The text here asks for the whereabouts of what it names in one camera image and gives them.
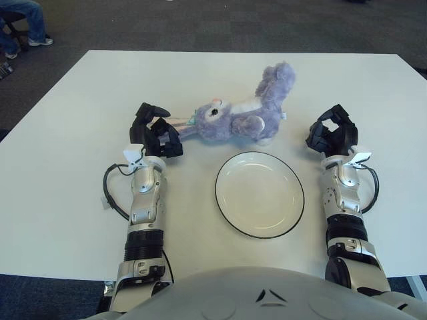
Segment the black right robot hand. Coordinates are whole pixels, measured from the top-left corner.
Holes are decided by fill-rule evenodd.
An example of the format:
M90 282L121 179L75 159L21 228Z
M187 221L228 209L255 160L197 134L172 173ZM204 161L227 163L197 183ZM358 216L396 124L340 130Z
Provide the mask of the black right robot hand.
M323 122L330 120L338 127L331 131ZM349 155L349 149L358 144L358 129L350 120L346 110L337 104L325 111L309 128L306 145L326 157Z

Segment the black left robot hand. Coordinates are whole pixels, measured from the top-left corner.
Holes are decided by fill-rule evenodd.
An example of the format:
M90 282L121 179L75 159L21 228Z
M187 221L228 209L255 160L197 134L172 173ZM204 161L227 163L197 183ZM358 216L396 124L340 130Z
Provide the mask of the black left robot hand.
M179 133L165 120L169 116L169 111L161 107L142 103L129 129L130 143L143 144L147 156L182 156Z

